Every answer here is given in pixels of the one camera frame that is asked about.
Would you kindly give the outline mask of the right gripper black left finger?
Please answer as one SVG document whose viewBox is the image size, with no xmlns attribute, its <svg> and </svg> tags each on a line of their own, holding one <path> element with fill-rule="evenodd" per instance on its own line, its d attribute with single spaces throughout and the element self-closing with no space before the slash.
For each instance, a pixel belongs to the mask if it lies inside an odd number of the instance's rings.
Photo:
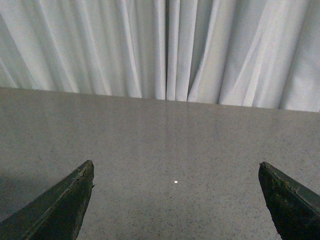
<svg viewBox="0 0 320 240">
<path fill-rule="evenodd" d="M 75 240 L 91 198 L 94 164 L 85 161 L 0 224 L 2 240 Z"/>
</svg>

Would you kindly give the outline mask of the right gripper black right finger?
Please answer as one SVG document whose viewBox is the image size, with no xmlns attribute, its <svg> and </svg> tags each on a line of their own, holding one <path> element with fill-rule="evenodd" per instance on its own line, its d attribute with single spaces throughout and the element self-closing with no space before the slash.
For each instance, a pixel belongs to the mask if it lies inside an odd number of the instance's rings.
<svg viewBox="0 0 320 240">
<path fill-rule="evenodd" d="M 278 168 L 262 162 L 258 180 L 274 226 L 283 240 L 320 238 L 320 196 Z"/>
</svg>

